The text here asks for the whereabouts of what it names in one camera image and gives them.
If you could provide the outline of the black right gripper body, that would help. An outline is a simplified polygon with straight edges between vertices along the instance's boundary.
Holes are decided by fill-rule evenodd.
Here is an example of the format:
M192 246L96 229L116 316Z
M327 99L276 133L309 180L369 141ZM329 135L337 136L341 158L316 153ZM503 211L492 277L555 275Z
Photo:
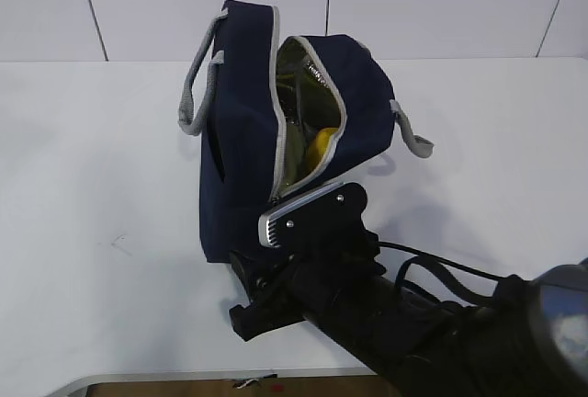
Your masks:
M330 233L265 262L231 253L231 269L249 299L229 310L233 331L249 341L325 314L345 289L385 273L378 254L378 236L370 231Z

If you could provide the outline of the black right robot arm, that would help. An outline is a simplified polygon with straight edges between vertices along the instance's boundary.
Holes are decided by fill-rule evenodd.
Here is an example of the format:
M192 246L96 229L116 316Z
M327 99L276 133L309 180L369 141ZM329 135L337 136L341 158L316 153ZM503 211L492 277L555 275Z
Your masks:
M309 321L403 396L584 396L587 265L467 289L456 264L412 250L395 279L368 231L306 238L231 266L249 298L244 340Z

